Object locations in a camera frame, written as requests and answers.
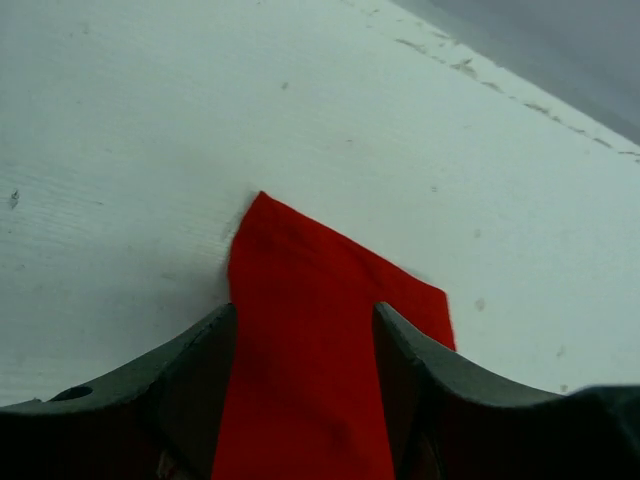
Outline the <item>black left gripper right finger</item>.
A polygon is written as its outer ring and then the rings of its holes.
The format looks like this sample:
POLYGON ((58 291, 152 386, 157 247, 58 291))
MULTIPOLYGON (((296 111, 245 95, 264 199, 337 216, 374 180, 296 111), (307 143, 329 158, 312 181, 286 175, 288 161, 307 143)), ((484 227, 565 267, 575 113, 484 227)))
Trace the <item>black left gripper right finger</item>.
POLYGON ((492 373, 373 310, 375 360, 398 479, 636 479, 639 388, 569 395, 492 373))

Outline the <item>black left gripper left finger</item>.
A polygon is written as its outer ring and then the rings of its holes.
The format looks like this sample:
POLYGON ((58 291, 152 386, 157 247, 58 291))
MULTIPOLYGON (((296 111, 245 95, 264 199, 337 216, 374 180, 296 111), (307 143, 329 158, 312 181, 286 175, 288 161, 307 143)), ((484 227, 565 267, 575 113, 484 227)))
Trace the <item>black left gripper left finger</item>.
POLYGON ((3 407, 2 478, 210 478, 237 327, 223 305, 107 374, 3 407))

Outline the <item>red t-shirt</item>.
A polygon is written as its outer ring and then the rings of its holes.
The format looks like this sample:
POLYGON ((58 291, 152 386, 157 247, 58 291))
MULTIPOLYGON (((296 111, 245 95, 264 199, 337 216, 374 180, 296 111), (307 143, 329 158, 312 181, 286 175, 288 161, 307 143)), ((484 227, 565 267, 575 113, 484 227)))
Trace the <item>red t-shirt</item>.
POLYGON ((391 478, 373 307, 453 347, 445 293, 265 193, 228 282, 238 337, 213 477, 391 478))

